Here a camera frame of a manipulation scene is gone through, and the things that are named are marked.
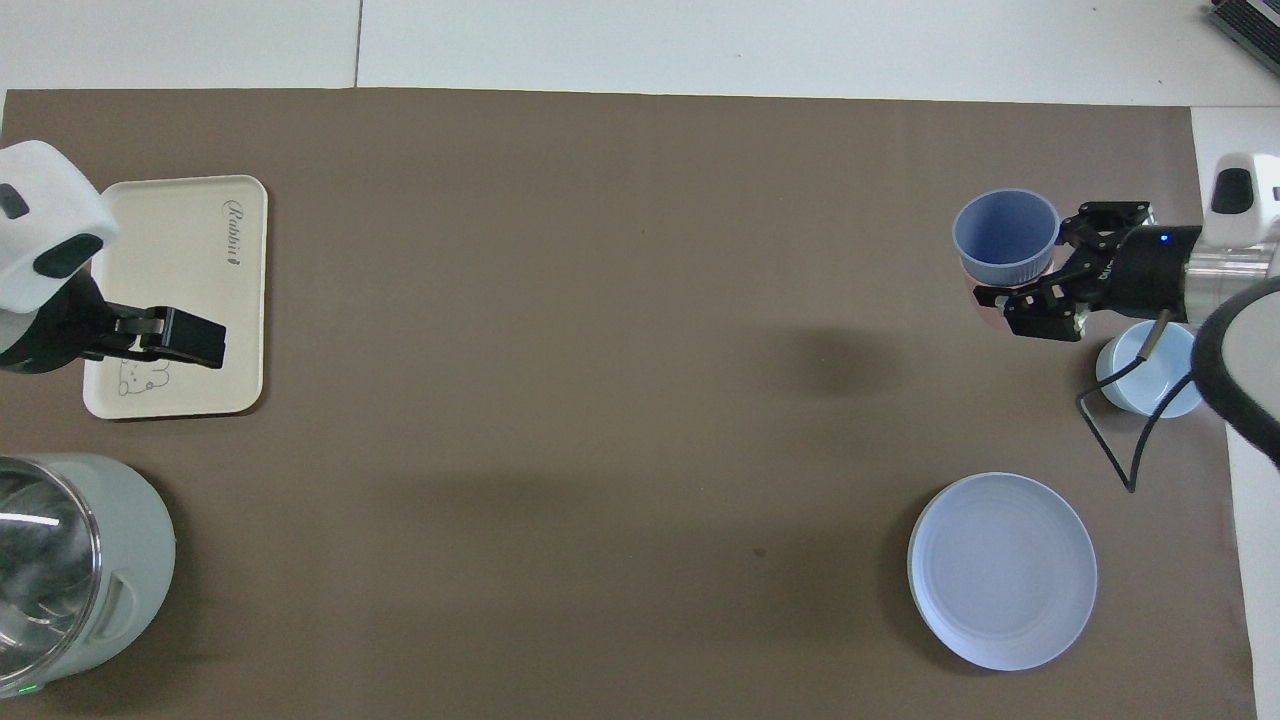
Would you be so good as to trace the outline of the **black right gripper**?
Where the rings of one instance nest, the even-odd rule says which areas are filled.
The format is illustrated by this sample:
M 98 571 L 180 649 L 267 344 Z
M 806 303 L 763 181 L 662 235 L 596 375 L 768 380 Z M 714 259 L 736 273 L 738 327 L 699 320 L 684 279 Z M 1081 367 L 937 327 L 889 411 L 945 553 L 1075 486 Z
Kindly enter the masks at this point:
M 979 307 L 995 310 L 1014 336 L 1060 342 L 1084 337 L 1085 315 L 1110 310 L 1135 319 L 1170 313 L 1189 320 L 1185 283 L 1202 228 L 1155 225 L 1149 202 L 1084 202 L 1061 220 L 1062 260 L 1096 260 L 1088 270 L 1060 270 L 1016 288 L 977 284 Z M 1075 295 L 1085 282 L 1085 302 Z

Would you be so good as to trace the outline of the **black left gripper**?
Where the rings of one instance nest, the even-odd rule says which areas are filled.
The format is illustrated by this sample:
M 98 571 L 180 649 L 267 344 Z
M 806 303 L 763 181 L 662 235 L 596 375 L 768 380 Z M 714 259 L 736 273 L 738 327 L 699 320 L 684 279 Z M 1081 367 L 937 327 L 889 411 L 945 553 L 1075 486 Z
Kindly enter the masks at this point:
M 1 369 L 28 375 L 54 372 L 105 333 L 113 357 L 207 369 L 221 369 L 225 360 L 224 325 L 172 306 L 108 306 L 93 277 L 78 272 L 38 309 L 1 311 Z

